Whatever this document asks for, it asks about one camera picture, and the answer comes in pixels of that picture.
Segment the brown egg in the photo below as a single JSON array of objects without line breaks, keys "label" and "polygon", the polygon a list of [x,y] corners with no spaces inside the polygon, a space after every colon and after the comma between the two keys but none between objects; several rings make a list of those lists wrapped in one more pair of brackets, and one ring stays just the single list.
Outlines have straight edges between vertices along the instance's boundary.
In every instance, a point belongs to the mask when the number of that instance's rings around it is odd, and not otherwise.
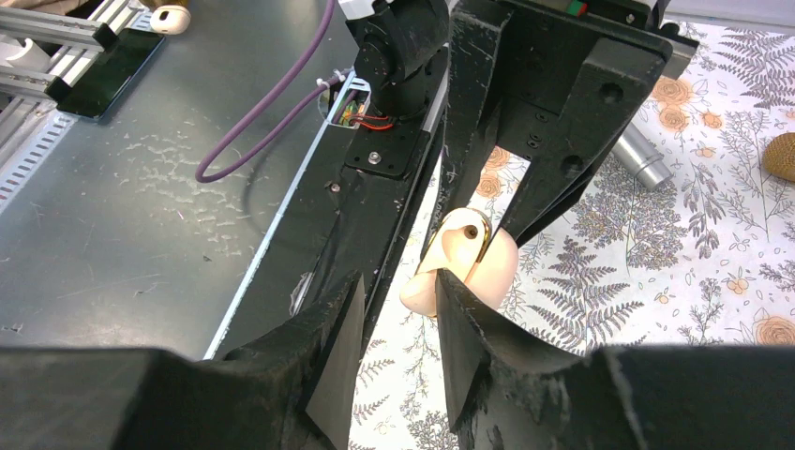
[{"label": "brown egg", "polygon": [[762,156],[762,166],[773,175],[795,183],[795,133],[773,139]]}]

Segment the bolt hole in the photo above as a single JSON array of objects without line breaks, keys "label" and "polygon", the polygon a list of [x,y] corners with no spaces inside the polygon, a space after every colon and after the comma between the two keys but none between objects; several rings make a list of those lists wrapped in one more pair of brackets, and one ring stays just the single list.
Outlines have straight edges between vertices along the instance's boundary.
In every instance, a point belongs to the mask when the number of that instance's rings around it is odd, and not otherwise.
[{"label": "bolt hole", "polygon": [[599,97],[608,105],[618,103],[623,98],[623,90],[614,82],[606,82],[599,89]]},{"label": "bolt hole", "polygon": [[578,173],[582,172],[584,165],[585,163],[582,161],[581,157],[569,155],[563,159],[561,170],[566,177],[574,178]]},{"label": "bolt hole", "polygon": [[467,236],[467,239],[474,239],[477,237],[477,227],[474,225],[468,225],[464,228],[464,235]]}]

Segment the metal table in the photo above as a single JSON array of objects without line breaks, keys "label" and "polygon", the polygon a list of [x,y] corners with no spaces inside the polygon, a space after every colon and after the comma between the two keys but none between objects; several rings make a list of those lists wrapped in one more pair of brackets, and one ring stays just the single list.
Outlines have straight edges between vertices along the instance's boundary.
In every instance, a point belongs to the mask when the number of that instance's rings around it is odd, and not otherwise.
[{"label": "metal table", "polygon": [[[0,345],[206,352],[322,119],[307,108],[226,180],[198,185],[193,172],[305,49],[323,2],[206,0],[191,14],[108,117],[75,124],[0,216]],[[354,55],[337,12],[293,87],[218,166]]]}]

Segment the smartphone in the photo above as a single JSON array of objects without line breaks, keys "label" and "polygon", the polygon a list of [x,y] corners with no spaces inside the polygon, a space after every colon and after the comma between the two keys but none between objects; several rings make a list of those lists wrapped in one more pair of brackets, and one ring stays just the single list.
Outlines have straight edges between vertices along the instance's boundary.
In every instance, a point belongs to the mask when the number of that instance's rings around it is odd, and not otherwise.
[{"label": "smartphone", "polygon": [[125,28],[113,47],[101,53],[58,102],[58,111],[101,118],[162,42],[163,36],[157,33]]}]

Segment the floral tablecloth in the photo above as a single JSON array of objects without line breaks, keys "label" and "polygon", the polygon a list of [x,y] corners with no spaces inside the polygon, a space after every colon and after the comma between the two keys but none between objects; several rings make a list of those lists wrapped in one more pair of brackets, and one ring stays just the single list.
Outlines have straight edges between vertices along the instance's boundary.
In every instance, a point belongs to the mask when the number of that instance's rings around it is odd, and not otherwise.
[{"label": "floral tablecloth", "polygon": [[[520,250],[500,312],[570,352],[606,343],[795,344],[795,187],[760,167],[766,144],[795,131],[795,37],[682,29],[700,50],[678,81],[657,84],[635,119],[672,182],[648,192],[609,157],[581,202]],[[527,168],[495,149],[472,206],[499,223]],[[435,194],[359,370],[353,450],[458,448],[436,323],[398,299]],[[573,285],[584,288],[567,293]]]}]

